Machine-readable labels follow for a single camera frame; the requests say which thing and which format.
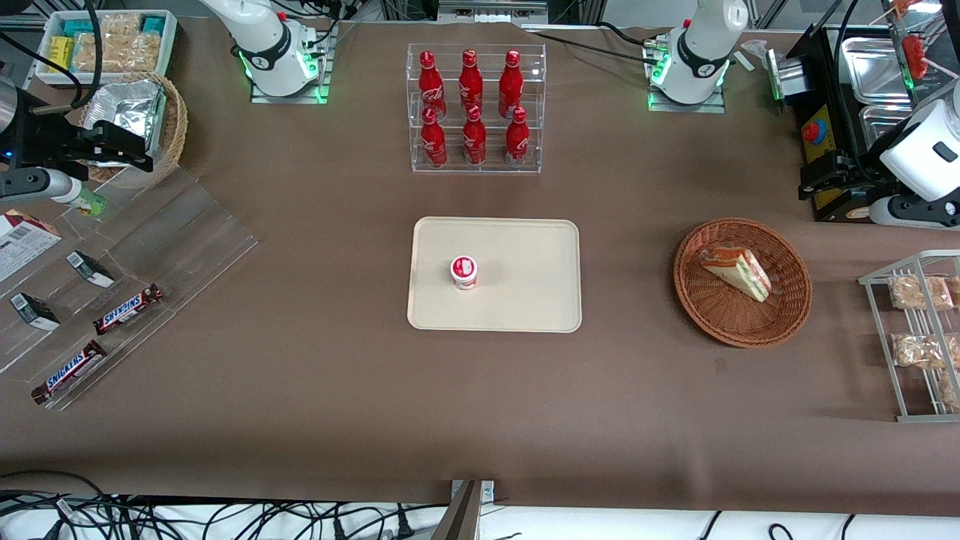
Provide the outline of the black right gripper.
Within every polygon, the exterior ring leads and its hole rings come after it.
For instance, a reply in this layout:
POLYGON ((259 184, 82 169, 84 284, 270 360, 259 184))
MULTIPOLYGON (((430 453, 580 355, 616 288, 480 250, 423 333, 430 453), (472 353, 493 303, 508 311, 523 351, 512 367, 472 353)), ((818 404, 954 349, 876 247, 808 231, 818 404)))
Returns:
POLYGON ((11 167, 46 167, 58 170, 106 170, 117 173, 133 167, 151 173, 155 151, 147 140, 110 121, 96 121, 91 129, 70 123, 62 114, 33 113, 44 106, 31 94, 16 96, 11 120, 11 167))

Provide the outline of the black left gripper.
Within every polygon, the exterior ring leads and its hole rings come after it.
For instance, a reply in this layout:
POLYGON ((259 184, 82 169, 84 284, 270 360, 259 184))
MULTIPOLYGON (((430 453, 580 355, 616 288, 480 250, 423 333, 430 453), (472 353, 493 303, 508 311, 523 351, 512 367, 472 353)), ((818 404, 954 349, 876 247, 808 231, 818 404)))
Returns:
POLYGON ((893 176, 879 160, 885 150, 885 146, 872 146, 868 151, 827 151, 801 168, 798 199, 832 202, 844 191, 891 197, 893 176))

